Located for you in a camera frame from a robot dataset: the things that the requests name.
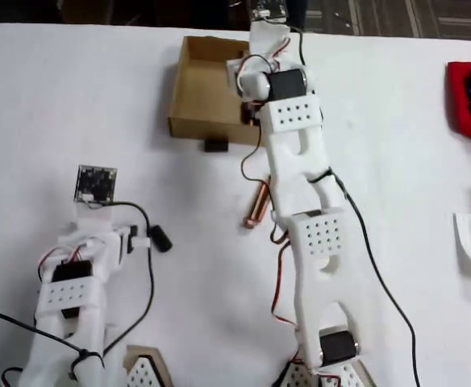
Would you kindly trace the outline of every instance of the red wire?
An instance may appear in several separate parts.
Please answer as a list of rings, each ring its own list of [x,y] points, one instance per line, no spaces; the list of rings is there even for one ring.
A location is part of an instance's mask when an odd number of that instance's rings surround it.
[[[272,58],[274,58],[275,56],[278,56],[278,54],[280,54],[282,51],[284,51],[287,48],[287,46],[290,45],[291,38],[285,38],[284,41],[285,43],[276,52],[273,53],[273,55],[271,56]]]
[[[40,260],[39,268],[41,268],[42,265],[44,264],[44,262],[45,262],[46,260],[48,260],[48,258],[51,256],[51,254],[53,254],[53,253],[54,253],[56,250],[58,250],[59,248],[60,248],[60,247],[55,247],[55,248],[53,248],[52,250],[50,250],[50,251],[44,256],[44,258],[42,258],[42,259]]]
[[[277,307],[278,304],[278,298],[280,297],[281,294],[281,282],[282,282],[282,257],[284,256],[284,251],[291,245],[290,241],[287,241],[287,243],[281,247],[281,250],[278,253],[278,262],[277,262],[277,284],[275,285],[275,295],[273,296],[273,302],[271,304],[271,314],[272,316],[282,322],[282,323],[288,323],[293,325],[295,328],[297,328],[297,324],[295,322],[292,322],[291,320],[288,320],[287,318],[283,318],[281,316],[278,316],[275,314],[275,308]]]
[[[71,254],[71,258],[69,262],[74,262],[78,256],[80,257],[80,260],[81,260],[80,248],[82,247],[83,245],[80,244],[77,248],[74,249],[73,254]]]

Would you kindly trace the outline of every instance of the hole pattern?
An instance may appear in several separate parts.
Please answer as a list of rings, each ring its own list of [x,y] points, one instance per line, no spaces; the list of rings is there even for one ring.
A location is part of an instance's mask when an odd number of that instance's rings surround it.
[[[285,117],[280,117],[280,124],[284,125],[285,123],[292,123],[293,121],[301,122],[304,119],[311,119],[309,113],[309,104],[296,105],[296,106],[287,106],[285,109],[277,109],[278,114],[285,115]],[[290,117],[293,112],[296,112],[294,117]]]
[[[131,369],[127,379],[127,387],[159,386],[156,371],[148,359],[139,358]]]
[[[341,236],[338,226],[338,219],[326,219],[305,225],[305,238],[306,244],[310,248],[309,253],[314,255],[340,250]]]

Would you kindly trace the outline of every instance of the cardboard box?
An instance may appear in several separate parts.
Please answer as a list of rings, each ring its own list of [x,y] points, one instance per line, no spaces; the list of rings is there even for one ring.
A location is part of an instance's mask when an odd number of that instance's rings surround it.
[[[169,112],[171,136],[257,143],[259,129],[241,121],[241,99],[227,80],[226,61],[241,58],[247,50],[244,41],[184,38]]]

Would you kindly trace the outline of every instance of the white surface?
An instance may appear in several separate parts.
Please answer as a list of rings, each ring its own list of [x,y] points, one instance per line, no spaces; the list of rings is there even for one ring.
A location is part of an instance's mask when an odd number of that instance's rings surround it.
[[[269,218],[249,233],[238,227],[255,190],[239,175],[250,147],[207,155],[167,132],[185,34],[207,33],[0,25],[0,311],[31,321],[36,260],[72,218],[77,166],[117,167],[117,199],[146,208],[174,242],[155,254],[155,303],[128,341],[158,347],[178,387],[269,385],[295,340],[269,314],[277,264]],[[306,36],[331,163],[417,330],[426,386],[471,385],[471,265],[452,223],[454,211],[471,212],[471,143],[445,116],[450,60],[471,60],[471,42]],[[265,175],[263,151],[248,169]],[[115,216],[142,223],[132,210]],[[377,385],[412,386],[409,332],[373,277],[355,219],[348,231],[361,266],[349,291],[370,313],[363,361]],[[291,316],[288,257],[278,312]],[[109,283],[110,319],[127,325],[139,315],[147,277],[144,252],[130,256]],[[0,371],[25,363],[30,340],[0,322]]]

